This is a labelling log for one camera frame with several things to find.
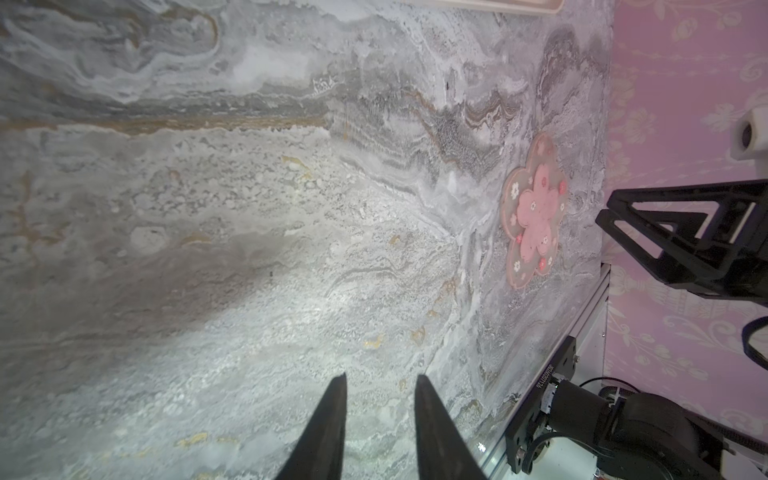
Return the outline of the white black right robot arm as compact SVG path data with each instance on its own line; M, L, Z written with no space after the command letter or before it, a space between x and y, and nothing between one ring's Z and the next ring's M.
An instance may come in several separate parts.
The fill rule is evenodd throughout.
M597 224L657 281L709 300L767 304L767 182L614 191ZM699 414L651 393L609 400L567 380L548 383L549 432L522 460L565 438L610 479L764 479L736 440Z

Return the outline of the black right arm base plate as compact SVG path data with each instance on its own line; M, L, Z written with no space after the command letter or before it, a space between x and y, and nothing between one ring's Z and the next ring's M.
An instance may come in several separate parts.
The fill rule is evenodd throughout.
M517 402L513 415L504 431L507 464L515 474L523 472L523 459L530 444L546 425L547 415L542 410L542 399L551 383L573 378L575 372L576 338L566 336L545 362L541 373Z

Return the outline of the pink flower coaster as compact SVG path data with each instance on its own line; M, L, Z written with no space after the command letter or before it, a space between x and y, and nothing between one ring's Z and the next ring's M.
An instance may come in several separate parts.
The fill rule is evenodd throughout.
M509 238L506 256L508 284L522 289L547 275L560 247L559 228L565 216L568 179L557 160L551 136L538 133L524 166L506 178L500 220Z

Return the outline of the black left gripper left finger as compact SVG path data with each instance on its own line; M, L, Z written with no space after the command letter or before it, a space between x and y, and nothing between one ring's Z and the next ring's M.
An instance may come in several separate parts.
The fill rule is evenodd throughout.
M347 377L334 377L277 480L339 480L343 470L347 418Z

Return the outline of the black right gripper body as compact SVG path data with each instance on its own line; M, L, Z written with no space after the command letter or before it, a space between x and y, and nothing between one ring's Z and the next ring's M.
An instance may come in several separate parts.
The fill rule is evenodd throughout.
M767 181L612 192L596 223L656 280L703 298L767 298Z

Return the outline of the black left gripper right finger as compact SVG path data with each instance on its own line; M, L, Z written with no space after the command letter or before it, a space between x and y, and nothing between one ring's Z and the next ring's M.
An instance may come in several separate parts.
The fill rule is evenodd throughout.
M426 375L415 387L415 429L421 480L486 480Z

